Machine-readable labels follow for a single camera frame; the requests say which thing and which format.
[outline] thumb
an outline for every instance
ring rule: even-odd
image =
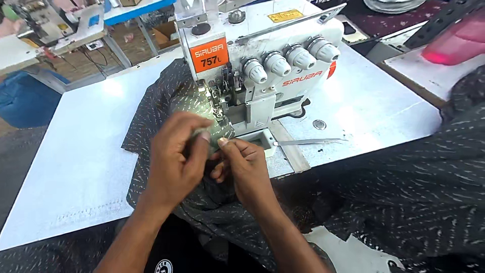
[[[210,133],[203,131],[195,138],[190,150],[189,160],[184,166],[184,173],[189,177],[201,178],[204,175],[204,168],[209,152]]]
[[[217,140],[217,144],[219,144],[222,152],[226,155],[226,158],[228,158],[232,164],[246,161],[246,159],[244,159],[244,157],[241,155],[241,152],[239,151],[239,148],[236,146],[236,144],[234,144],[234,142],[232,141],[229,141],[229,139],[221,137]]]

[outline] blue tape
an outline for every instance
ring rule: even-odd
[[[175,3],[176,1],[177,0],[161,0],[161,1],[158,1],[158,2],[155,2],[155,3],[152,3],[150,5],[146,5],[142,8],[134,9],[134,10],[131,10],[129,12],[120,14],[118,16],[114,16],[114,17],[111,17],[109,19],[105,19],[104,23],[107,26],[112,26],[112,25],[115,25],[117,23],[128,21],[128,20],[133,19],[135,17],[138,17],[142,14],[149,13],[149,12],[152,12],[152,11],[156,11],[156,10],[161,9],[163,7],[169,6],[173,3]]]
[[[99,15],[94,15],[93,17],[89,18],[88,27],[92,27],[99,23]]]

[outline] orange label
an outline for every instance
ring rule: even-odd
[[[196,73],[225,65],[229,62],[226,38],[220,38],[190,49]]]

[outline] right hand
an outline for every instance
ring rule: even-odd
[[[220,183],[230,168],[234,176],[236,195],[254,216],[261,209],[279,206],[271,186],[264,149],[237,138],[228,140],[223,137],[217,142],[221,149],[211,159],[223,161],[214,168],[210,176]]]

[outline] sewing machine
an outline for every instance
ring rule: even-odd
[[[271,119],[305,114],[302,103],[338,59],[343,24],[333,17],[345,4],[322,11],[306,0],[178,0],[175,17],[184,56],[219,123],[241,136]]]

